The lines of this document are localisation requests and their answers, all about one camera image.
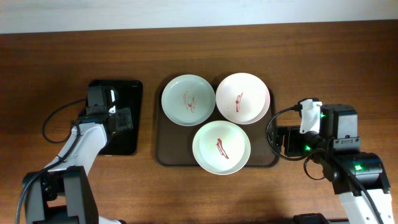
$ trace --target white wall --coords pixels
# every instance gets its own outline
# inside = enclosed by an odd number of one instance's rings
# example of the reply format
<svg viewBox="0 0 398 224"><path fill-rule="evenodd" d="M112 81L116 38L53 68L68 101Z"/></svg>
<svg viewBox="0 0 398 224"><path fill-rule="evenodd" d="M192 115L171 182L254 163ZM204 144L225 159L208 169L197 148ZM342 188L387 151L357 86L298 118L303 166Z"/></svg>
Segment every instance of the white wall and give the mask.
<svg viewBox="0 0 398 224"><path fill-rule="evenodd" d="M0 0L0 33L398 19L398 0Z"/></svg>

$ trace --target red sauce stain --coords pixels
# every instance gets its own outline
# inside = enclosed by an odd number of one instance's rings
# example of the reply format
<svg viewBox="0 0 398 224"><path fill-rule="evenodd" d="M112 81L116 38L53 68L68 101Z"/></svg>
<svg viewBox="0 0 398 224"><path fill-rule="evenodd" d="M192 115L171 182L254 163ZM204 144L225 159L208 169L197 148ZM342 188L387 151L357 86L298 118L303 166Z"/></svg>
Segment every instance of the red sauce stain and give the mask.
<svg viewBox="0 0 398 224"><path fill-rule="evenodd" d="M241 107L242 96L243 96L243 93L241 93L240 95L238 95L238 98L237 98L236 101L235 101L235 103L236 103L236 112L239 112L239 109L240 109L240 107Z"/></svg>
<svg viewBox="0 0 398 224"><path fill-rule="evenodd" d="M227 154L226 154L226 152L225 152L225 150L223 148L223 142L221 141L221 139L217 139L217 141L218 142L217 142L216 146L218 148L218 151L220 152L220 154L222 156L225 156L226 159L229 159L229 157L227 156Z"/></svg>
<svg viewBox="0 0 398 224"><path fill-rule="evenodd" d="M183 99L184 99L185 107L187 107L187 111L188 111L188 109L191 109L191 112L194 113L195 112L195 97L192 97L192 102L189 103L190 97L188 96L188 91L186 91L184 93Z"/></svg>

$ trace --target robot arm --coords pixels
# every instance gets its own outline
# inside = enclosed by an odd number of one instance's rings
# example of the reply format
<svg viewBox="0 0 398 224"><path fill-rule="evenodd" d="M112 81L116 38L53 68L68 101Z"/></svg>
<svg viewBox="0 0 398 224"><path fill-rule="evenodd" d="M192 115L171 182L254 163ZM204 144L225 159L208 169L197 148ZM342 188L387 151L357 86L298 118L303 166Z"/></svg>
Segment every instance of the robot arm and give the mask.
<svg viewBox="0 0 398 224"><path fill-rule="evenodd" d="M25 198L27 223L125 223L98 215L87 179L95 157L108 143L109 136L132 129L130 109L116 108L115 95L110 86L88 89L86 113L75 121L59 155L46 166L51 168L29 186ZM30 182L37 173L27 174L24 183ZM67 198L66 205L47 205L59 196Z"/></svg>
<svg viewBox="0 0 398 224"><path fill-rule="evenodd" d="M77 145L72 150L70 155L64 160L63 163L49 170L49 172L66 170L71 166L83 166L88 175L91 166L94 163L95 157L98 155L100 150L105 147L107 143L106 131L103 124L87 123L79 124L80 128L80 138ZM77 128L73 127L71 130L71 135L64 145L62 150L51 163L46 167L56 163L60 157L63 157L67 151L70 149L74 140L77 136Z"/></svg>
<svg viewBox="0 0 398 224"><path fill-rule="evenodd" d="M374 207L383 223L393 224L386 171L377 155L360 152L354 108L322 105L316 98L304 99L298 105L301 125L278 127L276 145L283 141L286 156L308 156L323 166L323 174L333 184L351 224L378 223Z"/></svg>

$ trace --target white bowl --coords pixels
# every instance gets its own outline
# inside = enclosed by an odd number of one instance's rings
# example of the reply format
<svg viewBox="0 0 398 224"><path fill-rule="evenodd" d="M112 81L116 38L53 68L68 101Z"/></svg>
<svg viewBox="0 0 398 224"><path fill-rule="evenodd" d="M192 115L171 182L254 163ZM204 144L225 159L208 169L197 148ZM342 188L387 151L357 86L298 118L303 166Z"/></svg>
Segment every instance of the white bowl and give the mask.
<svg viewBox="0 0 398 224"><path fill-rule="evenodd" d="M248 73L226 77L216 92L218 110L236 124L251 124L260 120L267 113L270 100L266 84Z"/></svg>
<svg viewBox="0 0 398 224"><path fill-rule="evenodd" d="M228 121L213 121L199 129L192 142L193 156L213 174L227 175L240 170L250 156L246 133Z"/></svg>
<svg viewBox="0 0 398 224"><path fill-rule="evenodd" d="M216 104L214 89L202 77L181 75L164 88L162 108L176 124L193 126L204 122Z"/></svg>

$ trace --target wooden table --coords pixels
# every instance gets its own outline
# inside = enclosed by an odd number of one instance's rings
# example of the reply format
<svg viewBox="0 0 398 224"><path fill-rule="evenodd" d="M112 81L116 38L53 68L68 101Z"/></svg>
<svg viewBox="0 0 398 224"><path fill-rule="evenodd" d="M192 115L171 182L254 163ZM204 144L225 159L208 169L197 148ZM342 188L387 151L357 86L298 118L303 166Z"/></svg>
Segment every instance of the wooden table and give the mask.
<svg viewBox="0 0 398 224"><path fill-rule="evenodd" d="M260 77L276 110L306 97L353 105L361 149L383 160L398 216L398 22L329 22L186 29L0 35L0 223L11 223L27 172L61 145L40 129L55 108L84 98L90 80L144 84L138 152L98 157L89 180L104 217L128 223L275 221L301 213L345 218L327 180L309 179L302 162L218 176L154 159L156 91L177 75L219 83L236 72ZM53 139L69 132L83 105L56 115ZM297 113L279 123L299 124ZM320 176L316 165L310 172Z"/></svg>

